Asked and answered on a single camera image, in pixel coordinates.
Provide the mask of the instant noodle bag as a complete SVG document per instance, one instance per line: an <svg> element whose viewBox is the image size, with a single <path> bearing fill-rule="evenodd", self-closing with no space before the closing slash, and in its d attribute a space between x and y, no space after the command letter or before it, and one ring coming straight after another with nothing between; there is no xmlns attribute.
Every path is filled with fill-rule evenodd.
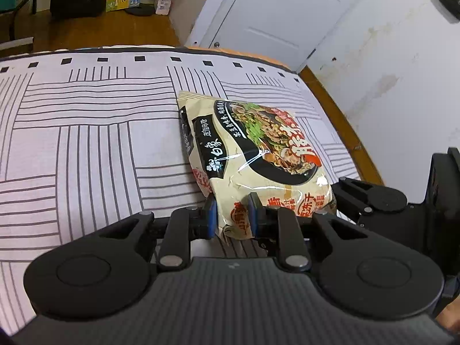
<svg viewBox="0 0 460 345"><path fill-rule="evenodd" d="M177 97L189 164L204 196L217 201L224 242L255 236L247 196L298 216L334 213L320 157L288 111L182 91Z"/></svg>

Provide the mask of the striped white bed sheet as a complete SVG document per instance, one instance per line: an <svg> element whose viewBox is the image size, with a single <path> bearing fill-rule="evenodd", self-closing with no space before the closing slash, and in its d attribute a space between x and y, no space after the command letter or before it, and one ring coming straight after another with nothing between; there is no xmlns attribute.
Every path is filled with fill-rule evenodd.
<svg viewBox="0 0 460 345"><path fill-rule="evenodd" d="M23 287L36 257L143 210L204 198L183 149L181 91L291 112L327 177L358 178L311 89L251 55L100 47L1 60L1 328L34 318Z"/></svg>

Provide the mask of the white door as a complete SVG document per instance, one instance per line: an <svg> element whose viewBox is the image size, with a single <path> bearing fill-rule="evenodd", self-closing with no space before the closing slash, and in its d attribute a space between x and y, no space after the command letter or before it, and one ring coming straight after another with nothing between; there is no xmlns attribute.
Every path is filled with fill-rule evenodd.
<svg viewBox="0 0 460 345"><path fill-rule="evenodd" d="M302 70L358 0L204 0L185 45L263 55Z"/></svg>

